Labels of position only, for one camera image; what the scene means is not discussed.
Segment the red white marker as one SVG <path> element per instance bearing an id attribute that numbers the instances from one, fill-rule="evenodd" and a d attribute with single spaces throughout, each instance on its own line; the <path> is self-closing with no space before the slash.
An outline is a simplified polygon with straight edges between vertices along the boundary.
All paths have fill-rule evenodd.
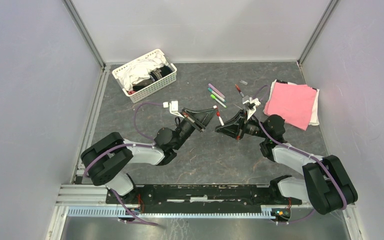
<path id="1" fill-rule="evenodd" d="M 222 120 L 221 116 L 220 115 L 217 115 L 218 119 L 219 119 L 219 122 L 221 124 L 221 126 L 224 126 L 224 121 Z"/>

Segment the teal white marker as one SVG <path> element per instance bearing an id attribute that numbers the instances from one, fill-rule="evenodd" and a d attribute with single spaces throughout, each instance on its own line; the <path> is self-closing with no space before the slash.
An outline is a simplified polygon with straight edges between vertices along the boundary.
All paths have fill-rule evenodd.
<path id="1" fill-rule="evenodd" d="M 226 100 L 221 97 L 217 92 L 215 92 L 212 88 L 208 87 L 207 88 L 217 99 L 221 100 L 221 102 L 225 103 Z"/>

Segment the purple pen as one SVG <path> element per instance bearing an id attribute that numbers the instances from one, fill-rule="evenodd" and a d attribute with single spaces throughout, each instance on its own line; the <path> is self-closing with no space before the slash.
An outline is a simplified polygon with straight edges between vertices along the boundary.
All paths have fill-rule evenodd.
<path id="1" fill-rule="evenodd" d="M 211 83 L 208 84 L 208 87 L 211 88 L 215 93 L 217 93 L 220 97 L 222 97 L 223 99 L 226 98 L 226 96 L 221 93 L 215 86 L 213 86 Z"/>

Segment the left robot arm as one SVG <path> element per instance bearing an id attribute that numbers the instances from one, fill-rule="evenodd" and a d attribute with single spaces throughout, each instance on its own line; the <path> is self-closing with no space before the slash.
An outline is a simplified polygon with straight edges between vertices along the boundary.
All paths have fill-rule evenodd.
<path id="1" fill-rule="evenodd" d="M 80 159 L 85 177 L 95 186 L 106 186 L 115 191 L 125 204 L 137 198 L 136 185 L 124 167 L 128 164 L 165 166 L 169 164 L 194 131 L 203 132 L 217 108 L 191 110 L 183 108 L 177 117 L 176 128 L 161 128 L 153 143 L 124 139 L 119 132 L 112 132 L 84 150 Z"/>

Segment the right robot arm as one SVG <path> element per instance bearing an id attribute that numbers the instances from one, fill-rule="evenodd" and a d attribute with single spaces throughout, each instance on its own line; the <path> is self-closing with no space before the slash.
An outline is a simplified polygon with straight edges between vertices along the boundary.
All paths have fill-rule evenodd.
<path id="1" fill-rule="evenodd" d="M 244 135 L 263 138 L 259 144 L 262 155 L 302 175 L 278 177 L 270 182 L 269 199 L 282 204 L 288 198 L 308 202 L 321 215 L 345 210 L 359 196 L 341 160 L 335 155 L 320 156 L 300 150 L 284 139 L 285 120 L 270 115 L 265 121 L 255 116 L 247 119 L 244 110 L 215 128 L 215 132 L 241 140 Z"/>

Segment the brown pen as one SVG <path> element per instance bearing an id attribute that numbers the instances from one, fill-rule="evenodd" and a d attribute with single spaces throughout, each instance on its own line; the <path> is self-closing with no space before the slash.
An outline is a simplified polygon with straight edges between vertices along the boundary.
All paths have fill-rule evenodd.
<path id="1" fill-rule="evenodd" d="M 239 92 L 242 98 L 245 97 L 245 95 L 243 94 L 243 92 L 241 91 L 240 87 L 237 84 L 235 84 L 235 88 L 237 89 L 237 91 Z"/>

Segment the clear pen cap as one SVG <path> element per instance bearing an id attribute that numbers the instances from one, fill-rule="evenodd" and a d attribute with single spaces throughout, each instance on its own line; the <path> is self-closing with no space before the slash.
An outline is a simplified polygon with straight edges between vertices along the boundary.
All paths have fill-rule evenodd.
<path id="1" fill-rule="evenodd" d="M 244 84 L 245 86 L 248 85 L 248 83 L 247 83 L 246 81 L 244 81 L 244 80 L 240 80 L 239 82 L 242 83 L 242 84 Z"/>

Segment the dark cloth in basket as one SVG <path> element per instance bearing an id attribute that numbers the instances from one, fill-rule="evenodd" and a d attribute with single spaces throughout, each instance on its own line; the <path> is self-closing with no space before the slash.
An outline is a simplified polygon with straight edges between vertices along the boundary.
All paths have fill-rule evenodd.
<path id="1" fill-rule="evenodd" d="M 150 79 L 152 80 L 152 82 L 155 83 L 155 82 L 161 80 L 162 78 L 168 76 L 172 72 L 173 71 L 172 71 L 172 69 L 169 66 L 164 65 L 161 68 L 157 68 L 155 70 L 152 70 L 149 73 L 149 76 L 150 76 Z"/>

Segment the white plastic basket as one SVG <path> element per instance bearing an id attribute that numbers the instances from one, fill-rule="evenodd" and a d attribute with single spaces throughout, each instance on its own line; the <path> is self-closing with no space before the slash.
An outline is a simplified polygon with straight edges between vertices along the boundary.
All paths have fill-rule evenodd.
<path id="1" fill-rule="evenodd" d="M 163 51 L 155 49 L 112 71 L 124 94 L 137 103 L 177 79 L 177 68 Z"/>

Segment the white cloth in basket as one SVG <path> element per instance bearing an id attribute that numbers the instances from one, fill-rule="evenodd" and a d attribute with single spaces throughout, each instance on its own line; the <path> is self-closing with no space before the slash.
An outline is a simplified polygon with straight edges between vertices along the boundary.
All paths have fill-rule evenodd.
<path id="1" fill-rule="evenodd" d="M 116 73 L 123 88 L 128 92 L 133 90 L 133 85 L 150 78 L 150 72 L 168 65 L 162 54 L 155 54 L 144 59 L 134 60 Z"/>

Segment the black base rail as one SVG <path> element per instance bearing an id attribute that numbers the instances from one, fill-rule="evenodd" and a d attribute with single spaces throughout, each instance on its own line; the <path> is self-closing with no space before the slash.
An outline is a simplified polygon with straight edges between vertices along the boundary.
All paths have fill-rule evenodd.
<path id="1" fill-rule="evenodd" d="M 302 203 L 257 184 L 145 184 L 121 199 L 125 205 L 143 204 L 146 214 L 246 214 L 260 213 L 261 206 Z"/>

